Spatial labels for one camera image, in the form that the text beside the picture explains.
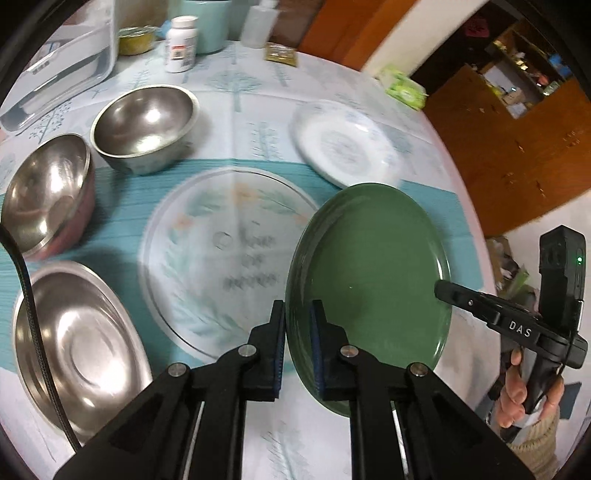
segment metal screw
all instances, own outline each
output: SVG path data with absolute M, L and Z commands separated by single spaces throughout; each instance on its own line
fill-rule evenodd
M 168 366 L 168 374 L 171 377 L 180 377 L 187 371 L 187 365 L 176 363 Z
M 256 347 L 250 343 L 245 343 L 238 348 L 238 355 L 253 356 L 256 353 Z
M 414 362 L 410 366 L 410 372 L 415 377 L 424 377 L 425 375 L 427 375 L 429 373 L 429 369 L 427 368 L 427 365 L 422 364 L 421 362 Z
M 359 354 L 359 350 L 356 346 L 345 345 L 340 348 L 340 354 L 347 358 L 353 358 Z

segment knitted sleeve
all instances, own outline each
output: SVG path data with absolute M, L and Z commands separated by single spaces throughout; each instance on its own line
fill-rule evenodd
M 558 470 L 555 450 L 559 417 L 559 412 L 556 412 L 554 417 L 534 423 L 529 427 L 523 443 L 508 445 L 537 480 L 550 480 Z

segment white plate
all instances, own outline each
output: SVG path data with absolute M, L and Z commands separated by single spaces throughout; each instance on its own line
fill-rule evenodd
M 291 136 L 304 159 L 340 187 L 358 183 L 396 186 L 402 161 L 382 130 L 366 115 L 331 100 L 302 105 Z
M 210 362 L 245 343 L 285 297 L 291 257 L 313 200 L 254 168 L 208 170 L 154 210 L 140 246 L 139 282 L 168 337 Z

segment green plate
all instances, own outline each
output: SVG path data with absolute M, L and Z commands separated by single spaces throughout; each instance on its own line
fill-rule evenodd
M 287 280 L 287 340 L 302 382 L 318 398 L 310 344 L 310 302 L 349 342 L 381 362 L 434 368 L 447 339 L 452 308 L 435 298 L 449 280 L 441 240 L 427 213 L 392 187 L 359 184 L 318 210 L 304 231 Z M 321 402 L 349 415 L 347 402 Z

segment finger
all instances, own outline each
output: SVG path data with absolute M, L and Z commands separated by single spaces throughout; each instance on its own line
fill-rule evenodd
M 559 376 L 546 394 L 546 401 L 544 403 L 544 407 L 542 408 L 542 413 L 540 414 L 540 420 L 553 417 L 556 414 L 558 404 L 560 403 L 560 399 L 562 398 L 563 394 L 564 379 L 562 376 Z
M 519 365 L 523 355 L 520 348 L 516 348 L 511 352 L 511 365 Z
M 523 405 L 515 403 L 507 394 L 507 390 L 503 388 L 501 391 L 501 409 L 504 413 L 510 416 L 512 421 L 518 421 L 525 415 Z
M 505 413 L 500 406 L 496 409 L 496 422 L 499 424 L 500 427 L 504 429 L 508 429 L 511 425 L 513 425 L 513 418 L 511 415 Z
M 505 374 L 505 389 L 510 399 L 522 404 L 527 396 L 525 382 L 521 379 L 519 367 L 512 366 Z

